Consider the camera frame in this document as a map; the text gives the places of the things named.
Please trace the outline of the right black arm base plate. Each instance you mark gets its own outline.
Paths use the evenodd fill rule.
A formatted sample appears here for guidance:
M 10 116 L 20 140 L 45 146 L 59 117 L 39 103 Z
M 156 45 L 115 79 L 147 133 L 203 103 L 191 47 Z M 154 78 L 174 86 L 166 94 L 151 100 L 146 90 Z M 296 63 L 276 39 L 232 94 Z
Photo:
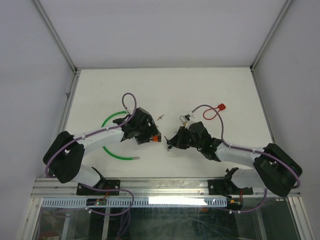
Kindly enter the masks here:
M 239 188 L 229 180 L 209 179 L 207 185 L 209 195 L 221 195 L 228 198 L 232 195 L 253 195 L 252 187 Z

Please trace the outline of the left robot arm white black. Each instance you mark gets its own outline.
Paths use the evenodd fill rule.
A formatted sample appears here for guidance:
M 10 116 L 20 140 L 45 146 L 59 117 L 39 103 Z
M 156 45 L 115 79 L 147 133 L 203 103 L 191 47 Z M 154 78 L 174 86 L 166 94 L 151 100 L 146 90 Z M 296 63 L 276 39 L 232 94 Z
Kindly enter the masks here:
M 80 135 L 68 131 L 59 133 L 43 157 L 45 174 L 48 178 L 57 178 L 62 184 L 74 181 L 87 185 L 93 194 L 100 194 L 105 188 L 104 176 L 94 167 L 82 164 L 83 158 L 108 144 L 130 139 L 135 139 L 138 145 L 162 140 L 153 117 L 141 107 L 91 132 Z

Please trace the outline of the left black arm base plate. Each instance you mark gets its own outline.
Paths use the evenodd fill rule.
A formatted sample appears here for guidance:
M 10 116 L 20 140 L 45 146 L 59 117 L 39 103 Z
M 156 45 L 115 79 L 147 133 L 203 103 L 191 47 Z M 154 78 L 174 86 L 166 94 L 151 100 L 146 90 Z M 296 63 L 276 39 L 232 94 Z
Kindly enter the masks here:
M 94 189 L 79 183 L 76 190 L 77 196 L 118 196 L 120 194 L 121 181 L 119 179 L 102 179 L 95 186 Z

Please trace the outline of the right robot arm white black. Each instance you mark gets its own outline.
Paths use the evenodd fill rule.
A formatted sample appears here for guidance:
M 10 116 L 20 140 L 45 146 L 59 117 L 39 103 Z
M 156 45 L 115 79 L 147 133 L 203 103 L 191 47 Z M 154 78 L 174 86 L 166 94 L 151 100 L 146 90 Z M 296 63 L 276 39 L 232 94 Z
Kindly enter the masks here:
M 209 184 L 215 194 L 225 197 L 251 188 L 264 188 L 279 197 L 287 197 L 298 186 L 298 178 L 303 173 L 302 168 L 278 145 L 269 143 L 256 150 L 226 145 L 222 139 L 212 137 L 202 122 L 180 126 L 166 143 L 169 149 L 194 148 L 210 161 L 245 166 L 228 169 L 222 179 Z

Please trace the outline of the black-headed key pair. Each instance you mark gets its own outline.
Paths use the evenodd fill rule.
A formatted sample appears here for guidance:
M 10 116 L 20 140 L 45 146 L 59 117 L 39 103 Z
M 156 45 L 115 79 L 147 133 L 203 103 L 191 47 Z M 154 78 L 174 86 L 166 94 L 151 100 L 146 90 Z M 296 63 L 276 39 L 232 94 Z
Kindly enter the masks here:
M 167 151 L 169 152 L 173 148 L 173 146 L 172 146 L 170 140 L 166 136 L 164 136 L 164 138 L 165 138 L 165 141 L 167 144 Z

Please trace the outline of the orange black padlock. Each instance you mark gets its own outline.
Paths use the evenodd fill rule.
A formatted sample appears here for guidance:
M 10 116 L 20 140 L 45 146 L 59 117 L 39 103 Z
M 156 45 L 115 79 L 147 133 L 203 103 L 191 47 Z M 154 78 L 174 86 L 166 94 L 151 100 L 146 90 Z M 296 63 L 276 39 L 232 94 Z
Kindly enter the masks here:
M 160 143 L 162 141 L 162 136 L 161 135 L 155 135 L 152 137 L 153 142 Z

